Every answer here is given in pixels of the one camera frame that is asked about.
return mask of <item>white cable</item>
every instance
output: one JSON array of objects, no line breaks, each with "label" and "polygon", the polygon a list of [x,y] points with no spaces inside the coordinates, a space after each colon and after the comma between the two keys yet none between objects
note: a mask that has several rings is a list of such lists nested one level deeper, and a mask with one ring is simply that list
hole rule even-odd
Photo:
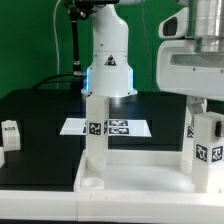
[{"label": "white cable", "polygon": [[55,8],[54,8],[54,15],[53,15],[53,24],[54,24],[54,39],[55,39],[55,47],[56,47],[56,57],[57,57],[57,74],[60,74],[60,52],[59,52],[59,44],[58,44],[58,34],[57,34],[57,25],[56,25],[56,20],[57,20],[57,11],[58,7],[62,0],[58,0]]},{"label": "white cable", "polygon": [[142,3],[142,24],[143,24],[143,31],[144,31],[144,36],[145,36],[145,42],[146,42],[146,50],[147,50],[147,56],[148,56],[148,63],[149,63],[149,81],[150,81],[150,91],[152,92],[153,90],[153,74],[152,74],[152,55],[150,54],[150,45],[149,45],[149,38],[147,35],[147,29],[146,29],[146,22],[145,22],[145,5],[144,5],[144,0],[141,0]]}]

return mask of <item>white platform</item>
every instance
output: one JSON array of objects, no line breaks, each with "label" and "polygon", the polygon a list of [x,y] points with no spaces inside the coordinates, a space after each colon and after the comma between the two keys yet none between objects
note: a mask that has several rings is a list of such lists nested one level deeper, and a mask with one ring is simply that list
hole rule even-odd
[{"label": "white platform", "polygon": [[[179,152],[109,151],[108,169],[90,173],[83,153],[77,192],[0,191],[0,219],[223,224],[224,195],[195,194]],[[100,177],[104,189],[80,187]]]}]

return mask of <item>circular hole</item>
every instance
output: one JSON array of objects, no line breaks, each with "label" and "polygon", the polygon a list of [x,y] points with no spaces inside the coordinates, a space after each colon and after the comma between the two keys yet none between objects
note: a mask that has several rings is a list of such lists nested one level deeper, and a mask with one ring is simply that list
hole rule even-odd
[{"label": "circular hole", "polygon": [[103,189],[104,181],[98,177],[87,177],[81,181],[81,187],[85,189]]}]

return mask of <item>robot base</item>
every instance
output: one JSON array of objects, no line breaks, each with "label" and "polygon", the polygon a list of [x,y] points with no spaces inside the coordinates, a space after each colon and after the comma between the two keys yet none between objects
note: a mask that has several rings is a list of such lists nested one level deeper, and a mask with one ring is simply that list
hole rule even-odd
[{"label": "robot base", "polygon": [[[86,100],[90,96],[86,89],[82,89],[82,99]],[[122,104],[127,102],[135,102],[137,98],[138,91],[134,90],[129,96],[124,97],[110,97],[110,104]]]}]

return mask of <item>white paper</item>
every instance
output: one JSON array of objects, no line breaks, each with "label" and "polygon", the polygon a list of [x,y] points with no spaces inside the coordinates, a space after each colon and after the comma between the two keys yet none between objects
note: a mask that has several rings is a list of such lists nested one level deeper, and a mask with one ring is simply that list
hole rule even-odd
[{"label": "white paper", "polygon": [[[67,118],[60,135],[86,135],[85,118]],[[152,137],[146,120],[110,119],[109,136]]]}]

